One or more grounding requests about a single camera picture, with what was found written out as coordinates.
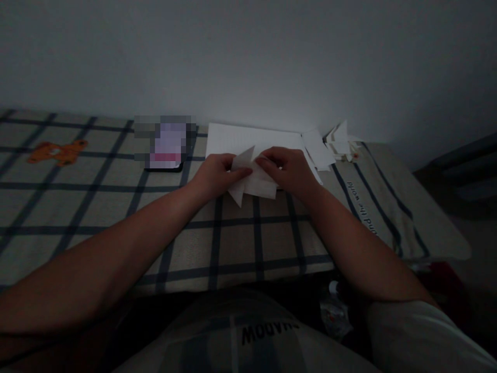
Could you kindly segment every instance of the sleeve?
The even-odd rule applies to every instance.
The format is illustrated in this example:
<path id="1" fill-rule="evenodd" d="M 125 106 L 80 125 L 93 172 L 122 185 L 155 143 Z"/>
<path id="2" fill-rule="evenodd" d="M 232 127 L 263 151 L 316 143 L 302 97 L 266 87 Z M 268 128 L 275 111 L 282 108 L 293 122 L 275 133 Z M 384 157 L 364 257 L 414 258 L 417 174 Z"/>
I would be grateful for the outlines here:
<path id="1" fill-rule="evenodd" d="M 495 372 L 497 362 L 425 302 L 374 303 L 367 314 L 373 360 L 385 372 Z"/>

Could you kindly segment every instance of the blue stripe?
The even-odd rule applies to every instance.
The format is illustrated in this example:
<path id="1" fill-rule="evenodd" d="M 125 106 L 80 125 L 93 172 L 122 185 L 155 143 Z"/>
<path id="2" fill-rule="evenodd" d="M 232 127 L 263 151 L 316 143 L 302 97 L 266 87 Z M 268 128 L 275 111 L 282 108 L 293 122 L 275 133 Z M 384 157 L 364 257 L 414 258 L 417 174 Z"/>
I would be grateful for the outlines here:
<path id="1" fill-rule="evenodd" d="M 295 214 L 294 200 L 290 193 L 285 193 L 288 213 L 290 215 L 291 232 L 294 237 L 295 250 L 297 251 L 297 260 L 299 261 L 299 274 L 304 275 L 307 272 L 307 264 L 305 262 L 304 247 L 302 246 L 302 239 L 300 237 L 299 223 L 297 221 L 297 215 Z"/>
<path id="2" fill-rule="evenodd" d="M 4 123 L 14 123 L 14 124 L 33 124 L 33 125 L 42 125 L 45 126 L 47 125 L 48 127 L 63 127 L 63 128 L 80 128 L 80 129 L 85 129 L 86 124 L 76 124 L 76 123 L 64 123 L 64 122 L 51 122 L 49 124 L 46 124 L 45 121 L 38 121 L 38 120 L 30 120 L 30 119 L 4 119 Z M 126 132 L 126 133 L 135 133 L 135 130 L 133 128 L 127 128 L 126 127 L 108 127 L 108 126 L 102 126 L 102 125 L 96 125 L 92 127 L 93 130 L 100 130 L 100 131 L 111 131 L 111 132 Z"/>
<path id="3" fill-rule="evenodd" d="M 183 170 L 182 170 L 182 175 L 181 175 L 181 181 L 180 181 L 180 187 L 186 185 L 188 183 L 188 177 L 190 173 L 190 166 L 192 161 L 194 160 L 193 158 L 193 152 L 195 151 L 195 145 L 197 143 L 196 138 L 193 140 L 192 148 L 191 148 L 191 153 L 188 155 L 186 158 L 186 161 L 183 165 Z M 174 239 L 171 241 L 171 243 L 165 248 L 164 252 L 162 253 L 162 256 L 160 257 L 160 264 L 159 264 L 159 270 L 158 274 L 160 274 L 163 278 L 163 282 L 158 282 L 155 284 L 155 292 L 156 293 L 165 293 L 166 292 L 166 282 L 167 282 L 167 277 L 169 274 L 169 266 L 171 265 L 171 258 L 172 258 L 172 253 L 174 250 Z"/>
<path id="4" fill-rule="evenodd" d="M 12 110 L 12 109 L 7 110 L 7 111 L 6 111 L 6 112 L 2 115 L 2 117 L 0 118 L 0 124 L 2 124 L 2 123 L 6 123 L 6 122 L 7 122 L 7 120 L 8 120 L 8 118 L 9 118 L 11 115 L 13 115 L 15 112 L 16 112 L 16 111 L 15 111 L 15 110 Z"/>
<path id="5" fill-rule="evenodd" d="M 172 251 L 174 250 L 174 240 L 166 247 L 162 256 L 160 258 L 158 275 L 163 281 L 156 282 L 155 284 L 155 292 L 156 293 L 165 293 L 166 292 L 166 282 L 169 276 L 169 266 L 171 265 Z"/>
<path id="6" fill-rule="evenodd" d="M 50 114 L 46 119 L 45 123 L 48 125 L 53 119 L 56 117 L 57 114 Z M 43 131 L 47 128 L 47 126 L 40 126 L 38 127 L 30 137 L 26 139 L 20 146 L 20 149 L 27 148 L 29 147 L 36 139 L 43 133 Z M 0 178 L 12 167 L 12 165 L 17 161 L 17 159 L 23 154 L 22 151 L 16 151 L 14 154 L 12 154 L 8 160 L 5 161 L 5 163 L 2 165 L 0 168 Z"/>
<path id="7" fill-rule="evenodd" d="M 128 121 L 125 127 L 125 130 L 131 128 L 133 125 L 133 121 Z M 119 137 L 117 138 L 114 146 L 112 147 L 111 153 L 117 153 L 119 151 L 119 148 L 123 144 L 124 140 L 126 138 L 126 131 L 122 131 L 119 134 Z M 113 157 L 109 157 L 105 160 L 104 164 L 102 165 L 100 171 L 98 172 L 97 176 L 95 177 L 95 180 L 93 181 L 94 185 L 100 185 L 105 178 L 107 172 L 109 171 L 110 165 L 112 164 L 112 161 L 114 160 Z M 72 220 L 69 224 L 69 226 L 79 226 L 81 224 L 81 221 L 83 220 L 84 215 L 86 214 L 86 211 L 88 210 L 88 207 L 90 206 L 91 202 L 93 201 L 93 198 L 95 197 L 95 194 L 97 193 L 98 188 L 92 188 L 87 191 L 85 197 L 83 198 L 83 202 L 81 202 L 78 210 L 72 217 Z M 69 246 L 69 243 L 72 239 L 73 233 L 68 229 L 66 233 L 62 236 L 61 240 L 59 241 L 59 244 L 53 251 L 50 259 L 55 258 L 57 255 L 62 253 L 64 250 L 67 249 Z"/>
<path id="8" fill-rule="evenodd" d="M 345 182 L 343 181 L 342 175 L 338 172 L 337 165 L 333 163 L 331 165 L 331 168 L 335 172 L 335 176 L 337 177 L 338 184 L 342 187 L 343 193 L 345 194 L 345 198 L 347 198 L 347 203 L 348 203 L 348 208 L 350 209 L 350 212 L 357 218 L 357 220 L 361 221 L 361 218 L 359 217 L 359 214 L 356 211 L 356 208 L 354 207 L 354 204 L 352 203 L 352 200 L 350 199 L 350 196 L 348 194 L 347 186 L 345 185 Z"/>
<path id="9" fill-rule="evenodd" d="M 96 120 L 97 120 L 96 117 L 91 117 L 88 120 L 88 123 L 84 126 L 84 128 L 77 134 L 74 141 L 84 138 Z M 61 167 L 56 166 L 56 165 L 53 166 L 52 170 L 44 178 L 44 180 L 41 184 L 50 184 L 57 177 L 60 170 L 61 170 Z M 26 221 L 28 216 L 31 214 L 33 209 L 36 207 L 36 205 L 40 201 L 44 192 L 45 192 L 45 189 L 43 189 L 43 188 L 37 189 L 36 192 L 31 196 L 31 198 L 27 202 L 27 204 L 23 207 L 21 212 L 17 215 L 16 219 L 13 221 L 13 223 L 10 226 L 10 230 L 13 231 L 14 233 L 12 233 L 8 236 L 4 236 L 0 240 L 0 255 L 4 252 L 4 250 L 6 249 L 8 244 L 10 243 L 12 236 L 15 235 L 15 228 L 13 228 L 13 227 L 19 227 Z"/>
<path id="10" fill-rule="evenodd" d="M 179 186 L 145 186 L 144 193 L 161 193 L 173 192 Z M 102 185 L 102 184 L 67 184 L 67 183 L 25 183 L 25 182 L 0 182 L 1 189 L 11 190 L 71 190 L 71 191 L 89 191 L 98 190 L 99 192 L 117 192 L 117 193 L 134 193 L 136 186 L 125 185 Z"/>
<path id="11" fill-rule="evenodd" d="M 219 252 L 221 249 L 221 222 L 223 220 L 223 196 L 216 199 L 214 228 L 212 231 L 211 262 L 209 270 L 209 290 L 217 290 Z"/>
<path id="12" fill-rule="evenodd" d="M 371 151 L 369 150 L 368 146 L 366 145 L 366 143 L 362 142 L 361 143 L 362 146 L 364 146 L 366 148 L 366 150 L 368 151 L 369 155 L 371 156 L 371 159 L 373 160 L 374 162 L 374 165 L 376 166 L 376 169 L 378 170 L 379 172 L 379 175 L 382 177 L 385 185 L 387 186 L 387 189 L 390 191 L 390 193 L 392 194 L 392 196 L 395 198 L 395 200 L 397 201 L 397 206 L 399 206 L 399 208 L 411 219 L 412 223 L 413 223 L 413 229 L 414 229 L 414 236 L 416 237 L 416 241 L 418 242 L 418 245 L 421 247 L 422 251 L 423 251 L 423 257 L 429 257 L 430 256 L 430 251 L 428 250 L 428 248 L 426 247 L 425 245 L 425 242 L 423 241 L 423 239 L 421 238 L 418 230 L 416 229 L 416 226 L 414 225 L 414 216 L 413 216 L 413 213 L 411 212 L 411 210 L 409 210 L 407 208 L 407 206 L 400 200 L 400 198 L 397 197 L 397 194 L 395 193 L 395 191 L 393 190 L 392 186 L 390 185 L 390 183 L 388 182 L 387 178 L 385 177 L 385 175 L 383 174 L 382 170 L 380 169 L 380 167 L 378 166 L 378 163 L 376 162 L 376 159 L 374 158 L 373 154 L 371 153 Z"/>
<path id="13" fill-rule="evenodd" d="M 262 231 L 260 227 L 260 200 L 259 197 L 252 197 L 254 210 L 254 250 L 255 250 L 255 270 L 256 280 L 264 281 L 264 252 L 262 250 Z"/>
<path id="14" fill-rule="evenodd" d="M 45 130 L 44 127 L 40 127 L 38 131 L 40 130 Z M 26 153 L 31 153 L 35 148 L 28 148 L 28 147 L 5 147 L 2 146 L 0 147 L 0 153 L 19 153 L 19 154 L 26 154 Z M 125 160 L 135 160 L 135 155 L 134 154 L 119 154 L 119 153 L 105 153 L 105 152 L 88 152 L 88 151 L 81 151 L 79 152 L 79 156 L 81 157 L 90 157 L 90 158 L 115 158 L 115 159 L 125 159 Z M 203 156 L 191 156 L 189 155 L 188 158 L 186 158 L 187 161 L 194 161 L 194 162 L 203 162 L 206 160 L 205 157 Z"/>
<path id="15" fill-rule="evenodd" d="M 328 254 L 311 255 L 305 258 L 308 264 L 333 263 Z M 264 262 L 264 268 L 281 269 L 300 266 L 298 258 L 276 259 Z M 216 273 L 219 275 L 237 275 L 241 273 L 253 273 L 256 270 L 255 263 L 241 264 L 225 264 L 216 266 Z M 144 275 L 136 285 L 152 285 L 163 282 L 189 280 L 193 278 L 209 277 L 212 275 L 212 267 L 201 267 L 192 269 L 181 269 L 177 271 L 169 271 L 168 273 L 160 273 L 156 275 Z"/>
<path id="16" fill-rule="evenodd" d="M 261 224 L 275 224 L 275 223 L 290 223 L 292 220 L 296 221 L 310 221 L 308 215 L 296 215 L 295 218 L 290 216 L 280 217 L 262 217 L 260 218 Z M 202 229 L 214 228 L 216 225 L 221 227 L 238 226 L 238 225 L 254 225 L 254 218 L 238 218 L 238 219 L 224 219 L 220 222 L 214 220 L 189 222 L 183 229 Z M 42 226 L 10 226 L 0 227 L 0 235 L 2 236 L 29 236 L 29 235 L 62 235 L 66 231 L 72 232 L 77 235 L 96 235 L 101 231 L 107 229 L 108 226 L 55 226 L 55 225 L 42 225 Z"/>
<path id="17" fill-rule="evenodd" d="M 131 203 L 129 204 L 128 211 L 126 212 L 126 217 L 133 215 L 136 212 L 136 210 L 138 210 L 138 205 L 140 204 L 141 195 L 145 190 L 145 185 L 147 184 L 149 175 L 150 173 L 145 170 L 141 173 L 140 180 L 138 181 L 138 185 L 135 188 L 135 192 L 133 194 L 133 198 L 131 199 Z"/>
<path id="18" fill-rule="evenodd" d="M 397 227 L 392 223 L 392 221 L 388 218 L 388 216 L 383 211 L 382 207 L 379 205 L 378 200 L 376 199 L 376 196 L 374 195 L 373 191 L 371 190 L 371 187 L 369 186 L 368 182 L 366 181 L 366 178 L 362 174 L 361 169 L 359 168 L 357 163 L 354 163 L 353 165 L 356 168 L 356 171 L 359 174 L 359 177 L 361 178 L 362 182 L 364 183 L 364 186 L 368 190 L 369 195 L 371 196 L 371 200 L 373 201 L 374 205 L 376 206 L 376 209 L 378 210 L 379 214 L 383 218 L 383 221 L 385 222 L 388 229 L 392 233 L 393 239 L 395 240 L 397 247 L 399 248 L 397 255 L 399 257 L 402 257 L 403 256 L 403 250 L 402 250 L 402 246 L 401 246 L 402 239 L 401 239 L 399 231 L 397 230 Z"/>

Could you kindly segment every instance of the person's right hand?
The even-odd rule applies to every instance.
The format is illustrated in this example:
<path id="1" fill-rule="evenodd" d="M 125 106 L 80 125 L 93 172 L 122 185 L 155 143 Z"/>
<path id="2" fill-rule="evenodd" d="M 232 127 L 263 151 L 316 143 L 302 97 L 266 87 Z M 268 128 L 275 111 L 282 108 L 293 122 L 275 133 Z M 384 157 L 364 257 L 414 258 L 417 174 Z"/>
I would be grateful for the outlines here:
<path id="1" fill-rule="evenodd" d="M 284 190 L 306 203 L 321 187 L 312 174 L 302 150 L 272 147 L 261 153 L 255 162 Z"/>

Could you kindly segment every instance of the plaid tablecloth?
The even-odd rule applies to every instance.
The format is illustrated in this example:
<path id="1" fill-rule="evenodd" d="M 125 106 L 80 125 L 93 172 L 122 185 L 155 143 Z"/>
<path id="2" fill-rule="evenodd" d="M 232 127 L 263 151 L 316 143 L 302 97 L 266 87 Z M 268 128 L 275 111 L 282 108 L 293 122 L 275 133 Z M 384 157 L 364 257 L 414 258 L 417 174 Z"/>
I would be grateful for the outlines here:
<path id="1" fill-rule="evenodd" d="M 181 173 L 149 173 L 134 161 L 132 121 L 5 110 L 0 122 L 0 289 L 185 185 L 206 153 L 207 128 L 199 127 Z M 88 146 L 72 165 L 27 163 L 42 141 L 79 139 Z M 320 173 L 328 190 L 405 259 L 469 256 L 447 217 L 385 146 L 360 149 L 356 163 Z M 134 290 L 203 291 L 330 269 L 305 208 L 291 195 L 245 195 L 240 209 L 225 194 L 192 218 Z"/>

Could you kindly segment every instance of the person's left hand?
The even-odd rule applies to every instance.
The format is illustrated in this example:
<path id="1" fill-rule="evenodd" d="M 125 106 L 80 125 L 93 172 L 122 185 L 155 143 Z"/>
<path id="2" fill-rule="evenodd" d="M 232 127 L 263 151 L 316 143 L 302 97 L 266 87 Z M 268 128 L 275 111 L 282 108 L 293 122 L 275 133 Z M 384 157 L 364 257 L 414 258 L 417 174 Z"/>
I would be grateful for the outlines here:
<path id="1" fill-rule="evenodd" d="M 234 154 L 210 154 L 191 180 L 199 193 L 206 200 L 216 198 L 226 192 L 230 186 L 252 173 L 251 168 L 240 168 L 227 172 L 235 158 Z"/>

